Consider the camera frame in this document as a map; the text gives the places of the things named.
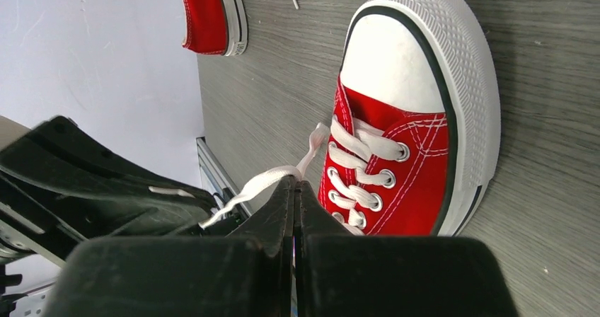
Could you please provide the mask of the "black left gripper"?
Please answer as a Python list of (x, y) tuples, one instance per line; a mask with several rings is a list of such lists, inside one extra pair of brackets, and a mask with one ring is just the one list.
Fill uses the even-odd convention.
[(117, 155), (56, 116), (29, 129), (1, 119), (1, 232), (56, 265), (98, 236), (182, 234), (213, 196)]

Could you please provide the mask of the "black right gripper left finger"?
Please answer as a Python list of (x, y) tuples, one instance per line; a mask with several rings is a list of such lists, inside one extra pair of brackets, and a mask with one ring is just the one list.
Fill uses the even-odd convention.
[(233, 259), (234, 306), (242, 316), (290, 316), (296, 178), (281, 180), (269, 200), (231, 235), (242, 244)]

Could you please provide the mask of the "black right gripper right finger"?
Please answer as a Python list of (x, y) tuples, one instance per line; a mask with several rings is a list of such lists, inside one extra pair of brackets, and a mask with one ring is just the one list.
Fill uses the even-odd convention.
[(296, 184), (294, 247), (300, 316), (351, 316), (351, 271), (342, 248), (350, 233), (318, 201), (311, 184)]

